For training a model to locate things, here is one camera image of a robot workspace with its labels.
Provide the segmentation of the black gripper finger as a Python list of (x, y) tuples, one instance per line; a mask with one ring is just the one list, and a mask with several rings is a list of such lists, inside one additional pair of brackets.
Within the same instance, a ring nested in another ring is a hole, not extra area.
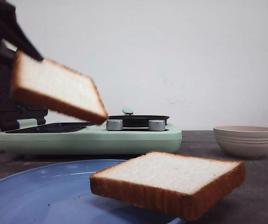
[(35, 59), (36, 61), (43, 61), (43, 56), (33, 46), (30, 40), (26, 37), (20, 28), (15, 14), (1, 14), (0, 15), (1, 36), (6, 41), (22, 50), (25, 54)]

